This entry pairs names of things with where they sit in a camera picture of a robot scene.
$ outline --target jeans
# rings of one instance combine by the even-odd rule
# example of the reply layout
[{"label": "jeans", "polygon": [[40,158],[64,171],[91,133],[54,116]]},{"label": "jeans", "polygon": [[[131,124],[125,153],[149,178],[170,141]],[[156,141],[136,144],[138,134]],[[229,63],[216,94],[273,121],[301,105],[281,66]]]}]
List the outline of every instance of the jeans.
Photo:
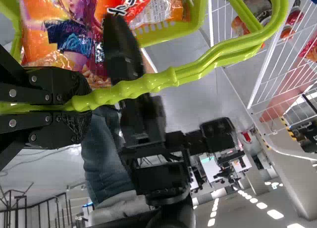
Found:
[{"label": "jeans", "polygon": [[134,190],[117,150],[122,146],[118,113],[106,106],[93,112],[82,142],[86,185],[95,206],[119,193]]}]

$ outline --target screw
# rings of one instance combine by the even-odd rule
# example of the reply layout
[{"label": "screw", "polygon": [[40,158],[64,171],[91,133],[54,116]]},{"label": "screw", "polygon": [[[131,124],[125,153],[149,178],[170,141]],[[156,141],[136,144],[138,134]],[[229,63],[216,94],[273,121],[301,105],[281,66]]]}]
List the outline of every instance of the screw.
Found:
[{"label": "screw", "polygon": [[38,80],[38,78],[36,76],[32,76],[31,80],[35,83]]},{"label": "screw", "polygon": [[60,95],[60,94],[56,95],[56,99],[57,99],[58,101],[61,101],[61,95]]},{"label": "screw", "polygon": [[9,91],[9,95],[10,95],[12,98],[16,97],[16,90],[11,89],[11,90]]},{"label": "screw", "polygon": [[61,121],[61,117],[60,116],[57,116],[56,117],[56,121],[59,123]]},{"label": "screw", "polygon": [[35,141],[35,140],[36,140],[36,135],[35,134],[31,135],[31,141]]},{"label": "screw", "polygon": [[11,119],[9,122],[9,126],[14,128],[16,126],[16,120],[15,119]]},{"label": "screw", "polygon": [[72,142],[75,142],[75,141],[76,141],[76,136],[72,136],[72,137],[71,137],[71,141],[72,141]]}]

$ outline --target orange snack bag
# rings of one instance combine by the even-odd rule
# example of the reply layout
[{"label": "orange snack bag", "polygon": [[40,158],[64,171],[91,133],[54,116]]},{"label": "orange snack bag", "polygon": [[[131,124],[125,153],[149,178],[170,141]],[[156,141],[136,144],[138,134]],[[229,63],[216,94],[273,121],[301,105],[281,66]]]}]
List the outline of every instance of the orange snack bag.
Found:
[{"label": "orange snack bag", "polygon": [[107,13],[117,14],[129,23],[149,2],[19,0],[23,22],[22,65],[79,71],[92,88],[108,87],[111,82],[104,68],[103,18]]}]

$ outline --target green plastic handle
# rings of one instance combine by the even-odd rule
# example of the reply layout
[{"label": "green plastic handle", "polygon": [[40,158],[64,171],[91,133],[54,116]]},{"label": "green plastic handle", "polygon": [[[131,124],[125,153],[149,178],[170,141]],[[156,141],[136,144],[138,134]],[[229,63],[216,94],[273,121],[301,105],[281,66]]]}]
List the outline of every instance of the green plastic handle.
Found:
[{"label": "green plastic handle", "polygon": [[121,81],[106,89],[97,89],[84,96],[74,96],[62,106],[19,104],[3,106],[0,113],[22,113],[31,110],[64,110],[83,112],[94,110],[104,104],[115,104],[126,98],[137,98],[147,92],[158,92],[167,87],[176,87],[200,79],[212,69],[237,63],[254,56],[264,41],[270,38],[283,24],[288,8],[288,0],[271,0],[272,17],[263,28],[242,0],[229,0],[251,34],[229,39],[214,45],[198,60],[179,67],[169,67],[156,74],[145,74],[134,81]]}]

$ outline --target person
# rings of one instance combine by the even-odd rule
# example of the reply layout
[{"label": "person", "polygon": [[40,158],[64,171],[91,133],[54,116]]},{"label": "person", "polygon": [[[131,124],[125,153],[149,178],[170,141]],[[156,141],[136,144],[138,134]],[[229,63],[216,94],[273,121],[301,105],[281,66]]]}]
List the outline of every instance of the person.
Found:
[{"label": "person", "polygon": [[[58,54],[51,54],[57,55],[57,59],[50,65],[80,72],[85,68],[85,71],[89,69],[95,76],[106,79],[103,52],[99,51],[103,42],[102,25],[94,16],[97,0],[57,0],[53,3],[66,13],[67,19],[34,20],[24,0],[20,0],[24,27],[47,32],[49,43],[57,44]],[[49,58],[51,56],[39,59],[34,64],[47,65],[51,62]]]},{"label": "person", "polygon": [[98,225],[149,211],[144,196],[137,196],[118,150],[123,145],[119,135],[117,111],[101,106],[93,112],[91,126],[82,141],[82,158],[87,191],[95,206],[89,225]]}]

